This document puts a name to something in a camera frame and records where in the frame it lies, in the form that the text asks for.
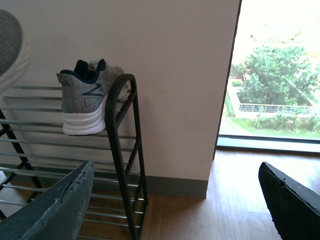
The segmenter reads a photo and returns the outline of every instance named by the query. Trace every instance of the shoe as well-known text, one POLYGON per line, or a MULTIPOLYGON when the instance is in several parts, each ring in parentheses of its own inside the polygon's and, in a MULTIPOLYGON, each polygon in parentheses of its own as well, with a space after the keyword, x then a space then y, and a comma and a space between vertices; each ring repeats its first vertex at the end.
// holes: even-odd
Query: shoe
POLYGON ((0 9, 0 98, 27 70, 32 47, 19 21, 0 9))
MULTIPOLYGON (((105 105, 115 79, 124 74, 120 67, 109 66, 104 59, 99 62, 78 60, 75 69, 57 74, 62 85, 63 132, 67 135, 91 135, 103 131, 105 105)), ((128 91, 125 85, 122 97, 128 91)))

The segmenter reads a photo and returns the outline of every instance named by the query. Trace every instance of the gray shoe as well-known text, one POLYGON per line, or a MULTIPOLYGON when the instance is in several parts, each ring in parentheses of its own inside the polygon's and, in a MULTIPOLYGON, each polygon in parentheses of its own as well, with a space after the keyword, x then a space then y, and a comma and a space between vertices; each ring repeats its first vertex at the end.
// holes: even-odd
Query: gray shoe
MULTIPOLYGON (((89 63, 78 60, 73 71, 62 70, 57 74, 62 84, 65 134, 90 135, 105 129, 107 96, 115 79, 123 73, 120 67, 111 67, 101 59, 89 63)), ((128 88, 122 89, 122 93, 127 91, 128 88)))

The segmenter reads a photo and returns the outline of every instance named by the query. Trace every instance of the grass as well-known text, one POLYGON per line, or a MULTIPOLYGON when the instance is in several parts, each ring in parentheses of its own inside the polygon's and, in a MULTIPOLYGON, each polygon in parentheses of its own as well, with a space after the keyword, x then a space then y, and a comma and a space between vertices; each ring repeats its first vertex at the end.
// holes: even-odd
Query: grass
POLYGON ((254 121, 245 118, 235 118, 231 117, 230 120, 237 126, 243 128, 249 133, 261 136, 261 137, 276 137, 276 138, 290 138, 290 139, 311 139, 320 140, 320 130, 317 132, 311 132, 305 129, 297 129, 296 131, 291 131, 289 129, 283 130, 273 130, 273 129, 256 129, 254 121))

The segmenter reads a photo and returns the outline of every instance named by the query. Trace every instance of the black metal shoe rack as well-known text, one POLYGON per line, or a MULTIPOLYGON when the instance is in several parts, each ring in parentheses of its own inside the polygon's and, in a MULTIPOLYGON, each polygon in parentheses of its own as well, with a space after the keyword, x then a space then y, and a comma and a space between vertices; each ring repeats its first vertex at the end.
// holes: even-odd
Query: black metal shoe rack
POLYGON ((78 239, 140 239, 148 193, 135 77, 115 80, 105 105, 106 130, 98 134, 63 134, 61 100, 61 88, 47 86, 14 86, 3 98, 0 219, 92 160, 92 193, 78 239), (118 99, 126 83, 129 91, 118 99))

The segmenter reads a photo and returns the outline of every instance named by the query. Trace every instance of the tree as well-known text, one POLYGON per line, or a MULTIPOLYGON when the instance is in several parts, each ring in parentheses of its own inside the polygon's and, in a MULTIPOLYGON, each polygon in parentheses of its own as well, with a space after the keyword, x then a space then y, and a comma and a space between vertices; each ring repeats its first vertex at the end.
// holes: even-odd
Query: tree
POLYGON ((249 77, 238 94, 242 103, 305 106, 305 93, 318 76, 304 47, 294 39, 255 48, 244 67, 249 77))

